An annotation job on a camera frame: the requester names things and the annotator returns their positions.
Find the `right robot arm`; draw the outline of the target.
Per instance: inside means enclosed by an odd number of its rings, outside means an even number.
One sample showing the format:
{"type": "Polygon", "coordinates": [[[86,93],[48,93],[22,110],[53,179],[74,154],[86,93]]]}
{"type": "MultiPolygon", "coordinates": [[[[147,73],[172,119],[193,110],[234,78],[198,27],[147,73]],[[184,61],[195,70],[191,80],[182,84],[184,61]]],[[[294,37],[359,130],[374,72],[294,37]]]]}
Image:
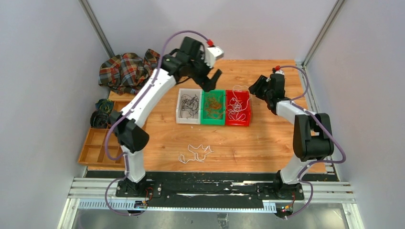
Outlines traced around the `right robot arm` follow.
{"type": "Polygon", "coordinates": [[[311,166],[333,153],[334,145],[326,131],[331,131],[330,117],[325,113],[308,111],[285,96],[285,76],[273,73],[269,77],[259,76],[248,88],[250,94],[266,102],[267,108],[275,115],[294,126],[293,152],[289,163],[276,173],[273,193],[285,199],[293,189],[298,188],[299,179],[311,166]]]}

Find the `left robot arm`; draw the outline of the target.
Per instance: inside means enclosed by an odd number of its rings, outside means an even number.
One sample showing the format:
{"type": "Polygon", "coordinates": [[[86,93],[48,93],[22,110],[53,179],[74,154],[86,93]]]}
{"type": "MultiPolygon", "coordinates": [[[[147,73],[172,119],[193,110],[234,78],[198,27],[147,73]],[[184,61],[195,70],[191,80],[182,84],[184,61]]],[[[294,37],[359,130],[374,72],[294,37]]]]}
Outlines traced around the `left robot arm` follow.
{"type": "Polygon", "coordinates": [[[190,77],[205,92],[214,90],[222,72],[217,70],[212,78],[208,74],[223,56],[224,51],[211,40],[205,47],[202,42],[186,36],[180,48],[160,58],[158,67],[133,100],[121,111],[111,113],[111,128],[106,140],[111,134],[117,137],[125,161],[125,179],[130,181],[128,191],[133,196],[141,197],[146,192],[146,184],[142,181],[146,174],[143,149],[149,134],[143,126],[149,114],[183,76],[190,77]]]}

